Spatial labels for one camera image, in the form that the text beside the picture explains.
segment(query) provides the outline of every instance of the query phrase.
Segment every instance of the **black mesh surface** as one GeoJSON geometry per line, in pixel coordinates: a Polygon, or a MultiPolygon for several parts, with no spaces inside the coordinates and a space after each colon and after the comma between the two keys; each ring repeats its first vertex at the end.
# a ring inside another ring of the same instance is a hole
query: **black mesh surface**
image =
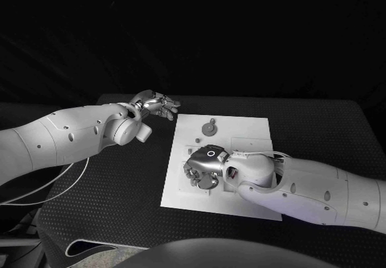
{"type": "MultiPolygon", "coordinates": [[[[128,102],[133,95],[104,95],[98,104],[128,102]]],[[[180,113],[265,117],[274,149],[293,157],[386,179],[386,157],[360,107],[352,101],[172,96],[180,113]]],[[[75,240],[154,247],[186,238],[258,241],[301,252],[341,267],[386,263],[386,235],[354,227],[320,226],[160,207],[176,121],[148,116],[153,134],[111,146],[91,158],[75,187],[43,205],[39,233],[52,267],[68,267],[107,247],[65,257],[75,240]]],[[[78,178],[85,161],[56,182],[52,195],[78,178]]]]}

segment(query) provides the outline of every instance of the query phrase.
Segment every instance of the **cable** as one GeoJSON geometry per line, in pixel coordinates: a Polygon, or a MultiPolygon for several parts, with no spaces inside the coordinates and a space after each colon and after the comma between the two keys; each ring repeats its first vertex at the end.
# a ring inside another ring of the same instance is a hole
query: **cable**
{"type": "Polygon", "coordinates": [[[17,262],[39,247],[40,244],[42,242],[39,242],[35,248],[25,255],[22,255],[16,260],[13,260],[3,268],[9,267],[15,262],[17,262]]]}
{"type": "Polygon", "coordinates": [[[79,179],[82,178],[82,175],[84,175],[84,173],[85,173],[85,171],[87,171],[87,165],[85,165],[85,168],[84,168],[84,171],[82,171],[82,173],[81,173],[81,176],[78,177],[78,179],[76,179],[76,181],[74,182],[74,184],[66,188],[66,190],[65,191],[62,191],[55,197],[52,197],[52,198],[49,198],[48,200],[45,200],[45,201],[40,201],[40,202],[36,202],[36,203],[30,203],[30,204],[16,204],[16,203],[12,203],[12,204],[9,204],[7,202],[4,202],[4,203],[2,203],[0,205],[38,205],[38,204],[40,204],[40,203],[45,203],[45,202],[48,202],[48,201],[51,201],[52,199],[55,199],[56,197],[59,197],[74,186],[75,186],[75,184],[76,184],[76,182],[79,181],[79,179]]]}
{"type": "Polygon", "coordinates": [[[254,154],[275,154],[275,155],[281,155],[284,157],[290,157],[284,152],[278,152],[278,151],[262,151],[262,152],[239,152],[239,151],[233,151],[233,153],[236,154],[244,154],[244,155],[254,155],[254,154]]]}
{"type": "Polygon", "coordinates": [[[4,201],[4,202],[2,202],[0,203],[0,205],[6,205],[7,203],[10,203],[10,202],[13,202],[13,201],[16,201],[16,200],[19,200],[19,199],[22,199],[22,198],[25,198],[25,197],[28,197],[29,195],[32,195],[32,194],[35,194],[38,191],[40,191],[42,190],[42,188],[45,188],[45,187],[48,187],[64,175],[65,175],[65,173],[66,173],[66,171],[71,169],[71,167],[72,167],[72,165],[74,165],[74,163],[71,164],[71,166],[66,168],[66,170],[62,172],[62,174],[49,182],[49,183],[46,183],[40,188],[38,188],[36,190],[33,190],[32,192],[29,192],[28,194],[23,194],[23,195],[20,195],[20,197],[16,197],[16,198],[13,198],[13,199],[10,199],[10,200],[7,200],[7,201],[4,201]]]}

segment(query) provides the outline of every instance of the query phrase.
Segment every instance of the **table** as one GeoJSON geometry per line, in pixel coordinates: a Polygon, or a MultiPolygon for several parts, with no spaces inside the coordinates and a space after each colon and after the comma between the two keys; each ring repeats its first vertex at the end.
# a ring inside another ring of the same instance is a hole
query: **table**
{"type": "MultiPolygon", "coordinates": [[[[98,104],[128,102],[133,96],[107,94],[98,104]]],[[[386,156],[354,102],[170,97],[182,101],[180,113],[268,118],[275,150],[386,179],[386,156]]],[[[52,267],[69,267],[111,245],[150,248],[200,237],[267,243],[341,267],[386,262],[386,235],[370,230],[318,226],[287,216],[275,222],[160,207],[176,121],[148,116],[146,124],[153,128],[147,142],[105,148],[75,187],[43,205],[39,235],[52,267]],[[68,247],[72,257],[65,256],[68,247]]],[[[74,183],[84,166],[85,161],[74,165],[51,196],[74,183]]]]}

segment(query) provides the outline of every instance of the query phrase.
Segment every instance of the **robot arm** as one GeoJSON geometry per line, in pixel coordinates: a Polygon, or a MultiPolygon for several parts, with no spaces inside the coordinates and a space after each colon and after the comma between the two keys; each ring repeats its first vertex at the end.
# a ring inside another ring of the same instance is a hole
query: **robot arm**
{"type": "MultiPolygon", "coordinates": [[[[197,171],[206,171],[206,164],[197,164],[206,150],[200,148],[187,161],[197,171]]],[[[386,233],[385,181],[291,157],[233,152],[218,161],[223,182],[238,189],[249,202],[314,224],[354,226],[386,233]]]]}
{"type": "Polygon", "coordinates": [[[0,185],[23,174],[75,163],[107,146],[146,142],[151,113],[173,120],[179,102],[151,90],[130,103],[64,109],[17,128],[0,131],[0,185]]]}

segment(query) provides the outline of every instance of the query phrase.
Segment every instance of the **white paper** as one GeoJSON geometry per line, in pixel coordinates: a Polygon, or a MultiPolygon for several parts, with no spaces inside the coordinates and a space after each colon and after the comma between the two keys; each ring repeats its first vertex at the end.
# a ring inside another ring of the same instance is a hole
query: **white paper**
{"type": "Polygon", "coordinates": [[[268,119],[179,114],[161,206],[281,221],[281,214],[244,200],[232,187],[223,185],[222,178],[212,190],[190,185],[183,172],[183,164],[190,157],[189,149],[195,152],[208,144],[223,147],[229,153],[232,150],[272,151],[268,119]],[[218,133],[206,137],[202,126],[212,118],[216,120],[218,133]]]}

